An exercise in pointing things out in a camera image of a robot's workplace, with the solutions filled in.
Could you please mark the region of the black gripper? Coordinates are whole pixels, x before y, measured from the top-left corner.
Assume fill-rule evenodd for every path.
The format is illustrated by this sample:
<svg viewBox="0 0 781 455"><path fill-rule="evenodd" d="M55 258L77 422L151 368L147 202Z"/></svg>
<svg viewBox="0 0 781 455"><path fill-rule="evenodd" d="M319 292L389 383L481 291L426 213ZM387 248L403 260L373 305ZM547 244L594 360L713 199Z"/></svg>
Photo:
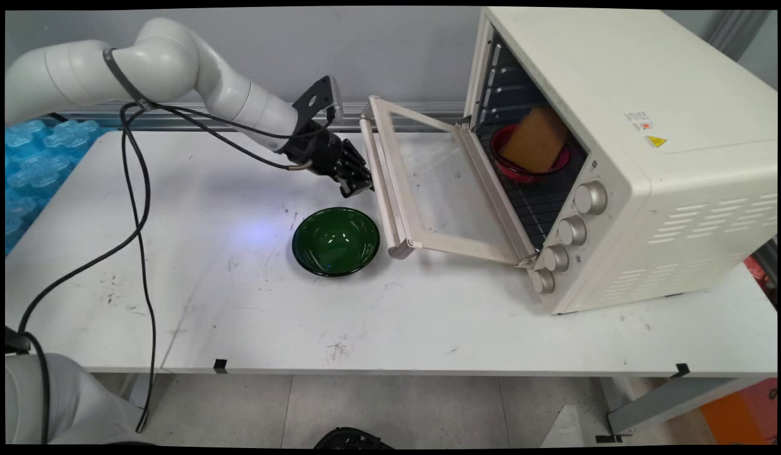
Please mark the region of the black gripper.
<svg viewBox="0 0 781 455"><path fill-rule="evenodd" d="M290 138L282 147L282 154L292 163L312 162L308 170L337 181L343 198L373 191L370 170L352 142L330 133L327 127L313 120L307 121L298 132L304 133L304 137Z"/></svg>

